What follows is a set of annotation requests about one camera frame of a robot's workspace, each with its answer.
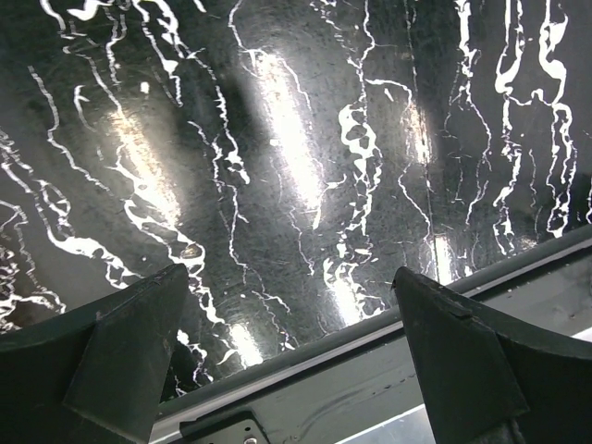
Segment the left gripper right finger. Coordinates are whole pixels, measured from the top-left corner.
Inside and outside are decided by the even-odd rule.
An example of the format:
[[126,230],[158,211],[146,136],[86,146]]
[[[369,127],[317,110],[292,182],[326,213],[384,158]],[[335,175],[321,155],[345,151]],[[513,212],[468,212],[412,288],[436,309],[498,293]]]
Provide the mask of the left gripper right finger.
[[393,288],[438,443],[588,443],[591,345],[407,267]]

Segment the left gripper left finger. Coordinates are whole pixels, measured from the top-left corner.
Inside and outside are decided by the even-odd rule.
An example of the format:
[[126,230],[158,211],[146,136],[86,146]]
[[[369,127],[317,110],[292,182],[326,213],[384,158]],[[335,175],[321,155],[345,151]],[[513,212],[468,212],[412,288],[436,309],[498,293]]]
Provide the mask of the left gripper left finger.
[[148,442],[188,295],[170,265],[2,335],[2,442]]

